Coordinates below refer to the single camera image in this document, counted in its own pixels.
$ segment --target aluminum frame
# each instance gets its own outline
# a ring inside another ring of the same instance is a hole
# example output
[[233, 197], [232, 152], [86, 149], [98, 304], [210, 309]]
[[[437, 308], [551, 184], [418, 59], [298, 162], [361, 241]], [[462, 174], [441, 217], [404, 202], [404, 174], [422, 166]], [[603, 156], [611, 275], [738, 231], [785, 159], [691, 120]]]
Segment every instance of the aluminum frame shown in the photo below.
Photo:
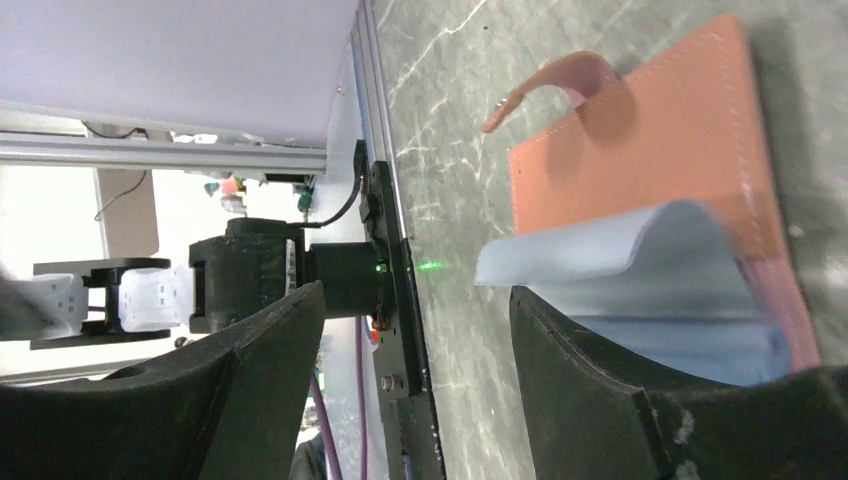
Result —
[[320, 175], [327, 167], [327, 151], [0, 133], [0, 164]]

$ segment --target screw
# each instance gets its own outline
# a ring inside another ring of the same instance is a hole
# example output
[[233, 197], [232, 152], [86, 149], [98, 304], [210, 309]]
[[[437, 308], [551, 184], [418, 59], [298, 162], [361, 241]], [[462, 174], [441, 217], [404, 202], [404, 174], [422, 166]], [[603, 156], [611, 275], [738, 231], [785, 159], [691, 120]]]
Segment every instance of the screw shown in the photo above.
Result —
[[176, 340], [174, 340], [174, 348], [181, 348], [188, 345], [189, 343], [191, 343], [191, 340], [187, 339], [186, 337], [178, 337]]
[[380, 379], [380, 388], [382, 388], [386, 392], [391, 392], [394, 390], [397, 385], [397, 377], [394, 375], [386, 375], [385, 377]]

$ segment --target white plastic part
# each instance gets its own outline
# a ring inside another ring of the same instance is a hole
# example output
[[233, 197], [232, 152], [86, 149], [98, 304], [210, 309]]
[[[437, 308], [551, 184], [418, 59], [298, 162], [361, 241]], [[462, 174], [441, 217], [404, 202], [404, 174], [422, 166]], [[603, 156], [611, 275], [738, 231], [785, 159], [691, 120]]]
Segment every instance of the white plastic part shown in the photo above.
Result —
[[88, 317], [88, 288], [83, 285], [81, 276], [51, 273], [12, 283], [47, 316], [50, 323], [42, 330], [42, 338], [80, 333], [82, 322]]
[[188, 325], [194, 312], [194, 270], [188, 265], [128, 270], [119, 295], [118, 316], [127, 332]]

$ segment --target white stitching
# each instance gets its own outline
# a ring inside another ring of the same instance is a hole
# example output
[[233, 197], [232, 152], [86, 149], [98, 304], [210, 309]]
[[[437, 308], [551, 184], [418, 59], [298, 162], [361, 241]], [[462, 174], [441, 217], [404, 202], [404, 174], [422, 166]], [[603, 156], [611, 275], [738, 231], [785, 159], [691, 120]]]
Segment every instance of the white stitching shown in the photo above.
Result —
[[[772, 275], [773, 279], [778, 278], [778, 272], [774, 268], [773, 262], [770, 262], [766, 259], [765, 250], [763, 246], [763, 235], [762, 235], [762, 226], [760, 222], [757, 220], [759, 216], [759, 209], [757, 208], [756, 196], [754, 194], [753, 188], [751, 187], [751, 176], [748, 171], [749, 164], [748, 159], [745, 157], [745, 149], [743, 148], [743, 138], [739, 133], [742, 124], [740, 121], [739, 109], [737, 108], [737, 101], [735, 96], [735, 90], [730, 85], [731, 76], [730, 76], [730, 66], [728, 65], [729, 53], [727, 48], [723, 45], [724, 38], [718, 34], [711, 35], [711, 38], [715, 39], [718, 43], [718, 49], [721, 51], [721, 70], [722, 76], [724, 77], [724, 87], [727, 92], [727, 96], [725, 97], [728, 102], [728, 111], [731, 115], [731, 126], [733, 128], [733, 136], [736, 144], [736, 151], [739, 160], [739, 180], [742, 182], [742, 190], [745, 195], [745, 204], [748, 206], [748, 213], [751, 214], [751, 224], [754, 227], [754, 239], [760, 247], [760, 253], [757, 255], [757, 258], [761, 260], [768, 268], [769, 272]], [[757, 283], [761, 286], [762, 281], [757, 279]], [[772, 295], [768, 296], [772, 305], [777, 307], [778, 314], [782, 315], [783, 318], [788, 320], [788, 322], [780, 321], [780, 324], [787, 327], [789, 329], [789, 338], [791, 341], [791, 348], [793, 352], [793, 357], [800, 352], [800, 345], [798, 344], [798, 331], [795, 328], [795, 316], [792, 314], [791, 310], [787, 308], [786, 303], [783, 298], [782, 292], [777, 295], [776, 299], [773, 299]]]

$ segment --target black bracket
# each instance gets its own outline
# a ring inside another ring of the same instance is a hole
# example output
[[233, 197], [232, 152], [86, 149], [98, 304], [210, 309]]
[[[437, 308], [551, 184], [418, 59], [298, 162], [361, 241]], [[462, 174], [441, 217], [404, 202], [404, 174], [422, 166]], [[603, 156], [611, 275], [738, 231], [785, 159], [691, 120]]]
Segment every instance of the black bracket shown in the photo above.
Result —
[[379, 333], [374, 369], [389, 475], [406, 479], [408, 466], [416, 479], [445, 478], [415, 271], [409, 242], [400, 233], [401, 212], [387, 163], [371, 167], [360, 213], [368, 237], [385, 249], [377, 269], [391, 278], [392, 287], [383, 294], [374, 322]]

